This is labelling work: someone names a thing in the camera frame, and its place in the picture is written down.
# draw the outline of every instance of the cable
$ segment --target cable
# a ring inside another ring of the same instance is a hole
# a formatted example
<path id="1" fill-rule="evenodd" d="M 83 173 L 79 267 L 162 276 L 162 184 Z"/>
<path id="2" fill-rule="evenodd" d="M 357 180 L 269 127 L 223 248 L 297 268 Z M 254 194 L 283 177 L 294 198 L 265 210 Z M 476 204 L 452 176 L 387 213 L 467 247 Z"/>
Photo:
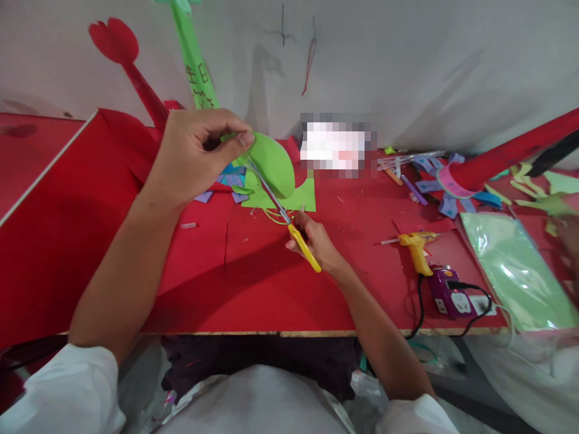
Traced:
<path id="1" fill-rule="evenodd" d="M 424 302 L 422 301 L 422 281 L 424 280 L 424 278 L 425 278 L 424 274 L 422 273 L 418 274 L 417 285 L 418 285 L 418 301 L 420 302 L 420 321 L 418 322 L 418 325 L 414 328 L 412 333 L 410 333 L 410 336 L 407 336 L 406 338 L 407 341 L 416 336 L 416 333 L 418 333 L 418 331 L 422 327 L 422 323 L 424 322 Z"/>
<path id="2" fill-rule="evenodd" d="M 483 288 L 481 288 L 480 286 L 477 286 L 477 285 L 471 285 L 470 283 L 465 283 L 465 282 L 460 282 L 460 281 L 448 281 L 448 282 L 446 282 L 446 284 L 448 285 L 449 289 L 467 289 L 467 288 L 478 289 L 479 291 L 484 292 L 484 295 L 487 296 L 487 299 L 489 301 L 489 304 L 487 305 L 487 308 L 484 310 L 484 312 L 478 316 L 475 316 L 473 319 L 471 319 L 469 321 L 469 323 L 467 324 L 466 328 L 464 329 L 464 331 L 460 335 L 456 335 L 457 338 L 462 338 L 463 336 L 465 336 L 469 332 L 470 328 L 472 327 L 472 324 L 474 324 L 475 321 L 481 319 L 482 317 L 484 317 L 487 313 L 489 313 L 493 309 L 493 299 L 490 298 L 490 295 L 488 292 L 486 292 Z"/>

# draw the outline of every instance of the green paper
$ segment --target green paper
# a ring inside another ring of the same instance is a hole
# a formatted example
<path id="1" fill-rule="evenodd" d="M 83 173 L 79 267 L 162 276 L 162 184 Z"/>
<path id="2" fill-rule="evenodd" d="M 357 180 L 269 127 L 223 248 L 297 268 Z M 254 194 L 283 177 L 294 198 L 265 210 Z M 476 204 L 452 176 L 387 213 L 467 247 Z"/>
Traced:
<path id="1" fill-rule="evenodd" d="M 270 137 L 254 133 L 255 142 L 246 152 L 259 173 L 278 199 L 287 199 L 294 194 L 296 178 L 290 156 L 282 145 Z"/>
<path id="2" fill-rule="evenodd" d="M 579 179 L 561 175 L 555 172 L 545 172 L 545 178 L 551 185 L 551 194 L 555 193 L 579 193 Z"/>
<path id="3" fill-rule="evenodd" d="M 253 193 L 253 190 L 245 188 L 245 187 L 239 187 L 239 186 L 231 186 L 231 190 L 233 190 L 235 193 L 237 194 L 251 194 Z"/>
<path id="4" fill-rule="evenodd" d="M 171 12 L 179 36 L 181 55 L 191 85 L 191 93 L 195 99 L 195 106 L 198 109 L 218 109 L 219 99 L 205 67 L 191 18 L 183 11 L 177 0 L 171 0 Z"/>
<path id="5" fill-rule="evenodd" d="M 484 213 L 460 217 L 499 302 L 512 313 L 518 330 L 579 327 L 577 309 L 519 221 Z"/>
<path id="6" fill-rule="evenodd" d="M 565 193 L 556 193 L 547 196 L 546 198 L 537 198 L 537 201 L 535 202 L 522 200 L 516 200 L 515 202 L 517 205 L 541 209 L 551 216 L 577 214 L 577 211 L 567 205 L 563 200 L 565 195 Z"/>
<path id="7" fill-rule="evenodd" d="M 261 184 L 254 173 L 248 171 L 245 175 L 245 186 L 254 190 L 249 195 L 249 199 L 243 201 L 241 206 L 245 208 L 266 208 L 277 209 L 268 194 L 263 190 Z M 287 210 L 300 210 L 305 206 L 304 211 L 315 212 L 315 189 L 314 179 L 308 178 L 304 183 L 294 190 L 291 198 L 279 199 L 280 204 Z"/>

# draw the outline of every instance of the white shirt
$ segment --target white shirt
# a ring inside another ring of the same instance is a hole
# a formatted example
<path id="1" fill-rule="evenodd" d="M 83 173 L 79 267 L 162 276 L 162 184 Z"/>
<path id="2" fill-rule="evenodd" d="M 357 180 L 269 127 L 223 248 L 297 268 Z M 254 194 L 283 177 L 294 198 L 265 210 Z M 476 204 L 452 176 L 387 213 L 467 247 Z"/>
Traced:
<path id="1" fill-rule="evenodd" d="M 118 433 L 126 419 L 117 376 L 109 350 L 68 344 L 26 381 L 24 397 L 0 417 L 0 433 Z M 342 405 L 313 380 L 263 365 L 198 383 L 163 425 L 162 434 L 354 432 Z M 376 432 L 458 434 L 429 395 L 389 402 Z"/>

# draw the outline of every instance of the black cable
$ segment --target black cable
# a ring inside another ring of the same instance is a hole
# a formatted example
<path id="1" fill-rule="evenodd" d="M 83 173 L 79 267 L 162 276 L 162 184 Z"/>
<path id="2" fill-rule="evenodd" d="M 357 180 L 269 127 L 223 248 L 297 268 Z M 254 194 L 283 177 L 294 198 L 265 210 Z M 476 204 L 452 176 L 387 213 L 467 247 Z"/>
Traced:
<path id="1" fill-rule="evenodd" d="M 416 333 L 418 333 L 418 331 L 422 327 L 422 323 L 424 322 L 424 302 L 422 301 L 422 281 L 424 280 L 424 277 L 425 277 L 424 274 L 418 275 L 418 301 L 420 302 L 420 321 L 418 322 L 418 325 L 416 325 L 412 333 L 410 333 L 410 336 L 406 338 L 407 341 L 416 336 Z M 471 285 L 470 283 L 464 283 L 460 281 L 448 281 L 447 285 L 449 289 L 466 289 L 466 288 L 478 289 L 479 291 L 484 292 L 484 295 L 487 296 L 487 299 L 489 301 L 489 304 L 487 305 L 487 308 L 484 310 L 483 313 L 471 319 L 470 322 L 467 324 L 466 328 L 464 329 L 464 331 L 460 335 L 453 336 L 457 338 L 462 338 L 469 332 L 470 328 L 472 327 L 472 324 L 474 324 L 475 321 L 481 319 L 493 309 L 493 299 L 490 298 L 488 292 L 486 292 L 483 288 L 477 285 Z"/>
<path id="2" fill-rule="evenodd" d="M 418 322 L 418 325 L 414 328 L 412 333 L 410 333 L 410 336 L 407 336 L 406 338 L 407 341 L 416 336 L 416 333 L 418 333 L 418 331 L 422 327 L 422 323 L 424 322 L 424 302 L 422 301 L 422 281 L 424 280 L 424 277 L 425 277 L 424 274 L 422 273 L 418 274 L 417 285 L 418 285 L 418 301 L 420 302 L 420 321 Z"/>
<path id="3" fill-rule="evenodd" d="M 463 336 L 465 336 L 469 332 L 472 324 L 474 324 L 475 321 L 484 317 L 487 313 L 489 313 L 491 311 L 491 309 L 493 309 L 493 299 L 490 298 L 490 295 L 488 292 L 486 292 L 483 288 L 481 288 L 480 286 L 477 286 L 477 285 L 471 285 L 470 283 L 464 283 L 464 282 L 460 282 L 460 281 L 449 281 L 449 282 L 447 282 L 447 285 L 448 285 L 449 289 L 466 289 L 466 288 L 478 289 L 479 291 L 484 292 L 484 295 L 487 296 L 487 300 L 489 301 L 489 304 L 487 305 L 487 308 L 484 310 L 484 312 L 478 316 L 475 316 L 473 319 L 471 319 L 470 322 L 467 324 L 466 328 L 464 329 L 464 331 L 460 335 L 454 336 L 457 338 L 462 338 Z"/>
<path id="4" fill-rule="evenodd" d="M 19 363 L 17 365 L 12 365 L 12 366 L 8 366 L 8 368 L 4 368 L 0 370 L 0 374 L 4 373 L 4 372 L 10 372 L 10 371 L 16 371 L 17 369 L 23 368 L 31 363 L 37 362 L 38 360 L 44 359 L 44 357 L 50 356 L 52 353 L 54 353 L 55 351 L 59 351 L 62 348 L 62 345 L 59 346 L 58 348 L 54 348 L 53 350 L 41 354 L 40 356 L 34 357 L 33 359 L 27 360 L 26 362 L 22 362 Z"/>

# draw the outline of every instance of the wall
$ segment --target wall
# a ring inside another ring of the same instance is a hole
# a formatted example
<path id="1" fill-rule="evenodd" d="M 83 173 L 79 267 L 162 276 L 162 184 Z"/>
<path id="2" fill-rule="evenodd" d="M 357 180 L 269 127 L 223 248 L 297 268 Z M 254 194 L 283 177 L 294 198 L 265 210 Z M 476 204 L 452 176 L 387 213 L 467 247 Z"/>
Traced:
<path id="1" fill-rule="evenodd" d="M 286 136 L 301 112 L 369 112 L 381 145 L 487 149 L 579 106 L 574 0 L 205 0 L 194 23 L 223 107 Z M 315 15 L 317 49 L 302 96 Z M 87 26 L 114 16 L 162 99 L 190 107 L 167 5 L 0 0 L 0 111 L 87 118 L 95 107 L 151 124 Z M 579 155 L 565 163 L 579 166 Z"/>

